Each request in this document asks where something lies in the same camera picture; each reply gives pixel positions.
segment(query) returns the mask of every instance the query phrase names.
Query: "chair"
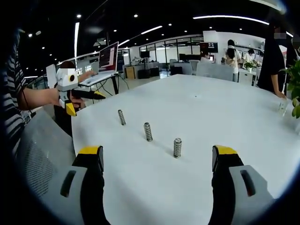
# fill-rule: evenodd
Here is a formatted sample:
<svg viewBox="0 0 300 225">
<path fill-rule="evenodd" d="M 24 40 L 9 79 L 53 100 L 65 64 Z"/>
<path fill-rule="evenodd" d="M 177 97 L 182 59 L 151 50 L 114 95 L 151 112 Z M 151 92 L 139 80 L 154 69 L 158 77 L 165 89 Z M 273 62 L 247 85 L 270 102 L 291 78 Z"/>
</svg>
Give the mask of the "chair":
<svg viewBox="0 0 300 225">
<path fill-rule="evenodd" d="M 177 60 L 170 59 L 170 68 L 174 66 L 174 63 L 177 62 Z"/>
<path fill-rule="evenodd" d="M 225 81 L 233 81 L 233 68 L 227 65 L 219 65 L 211 63 L 205 65 L 204 68 L 199 67 L 200 75 L 205 77 L 216 78 Z"/>
<path fill-rule="evenodd" d="M 200 61 L 199 60 L 190 60 L 189 63 L 192 68 L 192 74 L 191 75 L 196 75 L 197 72 L 197 65 Z"/>
<path fill-rule="evenodd" d="M 212 63 L 199 62 L 197 64 L 196 76 L 209 77 Z"/>
</svg>

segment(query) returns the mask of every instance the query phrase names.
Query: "office desk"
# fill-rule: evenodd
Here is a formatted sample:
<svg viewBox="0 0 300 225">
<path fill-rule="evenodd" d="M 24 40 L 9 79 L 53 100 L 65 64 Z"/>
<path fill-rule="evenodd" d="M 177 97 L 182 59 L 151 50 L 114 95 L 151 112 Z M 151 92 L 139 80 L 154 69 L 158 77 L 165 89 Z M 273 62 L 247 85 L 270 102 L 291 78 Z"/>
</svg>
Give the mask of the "office desk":
<svg viewBox="0 0 300 225">
<path fill-rule="evenodd" d="M 251 86 L 174 75 L 91 105 L 72 117 L 76 154 L 104 147 L 104 210 L 113 224 L 204 225 L 213 207 L 212 146 L 230 146 L 278 198 L 300 159 L 292 106 Z M 118 109 L 124 113 L 122 126 Z M 145 140 L 149 122 L 153 141 Z M 173 141 L 182 139 L 181 157 Z"/>
<path fill-rule="evenodd" d="M 256 71 L 249 72 L 246 69 L 239 68 L 239 83 L 250 84 L 255 86 L 256 82 Z"/>
</svg>

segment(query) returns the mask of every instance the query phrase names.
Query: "metal spring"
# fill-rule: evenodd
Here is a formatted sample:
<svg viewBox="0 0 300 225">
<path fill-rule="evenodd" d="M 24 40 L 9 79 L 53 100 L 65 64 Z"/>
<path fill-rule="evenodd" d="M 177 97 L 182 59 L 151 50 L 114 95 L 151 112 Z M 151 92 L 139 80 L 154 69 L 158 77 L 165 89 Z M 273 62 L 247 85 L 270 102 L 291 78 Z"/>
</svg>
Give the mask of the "metal spring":
<svg viewBox="0 0 300 225">
<path fill-rule="evenodd" d="M 126 122 L 125 122 L 125 119 L 124 119 L 124 116 L 123 116 L 123 112 L 122 112 L 121 109 L 118 110 L 118 114 L 119 114 L 119 117 L 120 117 L 120 120 L 121 120 L 121 124 L 125 125 Z"/>
<path fill-rule="evenodd" d="M 179 158 L 181 156 L 181 144 L 182 141 L 180 138 L 174 140 L 174 157 Z"/>
<path fill-rule="evenodd" d="M 144 129 L 145 129 L 145 134 L 146 134 L 147 141 L 151 142 L 153 140 L 153 138 L 152 138 L 150 124 L 149 123 L 145 123 L 144 124 Z"/>
</svg>

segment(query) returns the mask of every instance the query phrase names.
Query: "person's arm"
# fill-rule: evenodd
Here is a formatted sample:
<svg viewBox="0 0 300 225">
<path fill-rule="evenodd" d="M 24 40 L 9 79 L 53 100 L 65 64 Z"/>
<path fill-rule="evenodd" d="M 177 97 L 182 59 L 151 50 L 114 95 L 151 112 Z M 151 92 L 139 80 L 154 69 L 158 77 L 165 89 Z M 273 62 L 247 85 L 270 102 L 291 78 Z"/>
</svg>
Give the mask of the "person's arm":
<svg viewBox="0 0 300 225">
<path fill-rule="evenodd" d="M 286 96 L 279 91 L 278 74 L 271 75 L 271 79 L 272 79 L 272 84 L 273 84 L 275 94 L 280 98 L 286 98 Z"/>
<path fill-rule="evenodd" d="M 76 99 L 70 97 L 75 108 L 79 107 L 79 104 L 83 102 L 82 99 Z M 59 103 L 59 91 L 56 88 L 33 90 L 24 88 L 18 94 L 18 105 L 21 110 L 31 110 L 44 105 L 52 104 L 58 105 Z"/>
</svg>

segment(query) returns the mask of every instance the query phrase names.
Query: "black clothing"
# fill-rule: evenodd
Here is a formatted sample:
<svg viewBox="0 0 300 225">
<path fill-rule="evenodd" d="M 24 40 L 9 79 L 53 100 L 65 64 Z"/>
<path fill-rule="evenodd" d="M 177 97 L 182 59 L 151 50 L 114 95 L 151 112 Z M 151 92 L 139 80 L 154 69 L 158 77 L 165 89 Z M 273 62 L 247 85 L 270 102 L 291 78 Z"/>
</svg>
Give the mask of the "black clothing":
<svg viewBox="0 0 300 225">
<path fill-rule="evenodd" d="M 282 91 L 285 83 L 285 72 L 280 71 L 281 69 L 285 69 L 285 59 L 274 36 L 269 36 L 265 43 L 262 70 L 257 86 L 274 93 L 271 76 L 278 74 L 278 87 L 279 91 Z"/>
</svg>

